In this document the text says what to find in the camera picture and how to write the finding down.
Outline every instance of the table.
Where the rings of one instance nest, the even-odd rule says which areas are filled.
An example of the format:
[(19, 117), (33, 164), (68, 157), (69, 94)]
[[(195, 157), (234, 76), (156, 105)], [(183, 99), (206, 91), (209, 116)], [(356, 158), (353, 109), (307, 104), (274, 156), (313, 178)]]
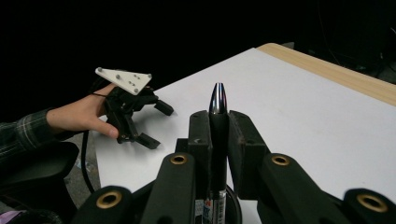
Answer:
[[(270, 150), (297, 160), (324, 191), (342, 199), (347, 189), (367, 188), (396, 202), (396, 87), (277, 44), (156, 90), (174, 114), (146, 105), (133, 120), (161, 142), (157, 149), (92, 132), (101, 186), (135, 191), (154, 180), (177, 139), (188, 137), (190, 115), (208, 109), (216, 82), (224, 84), (228, 109), (250, 116)], [(244, 223), (261, 223), (257, 203), (240, 203)]]

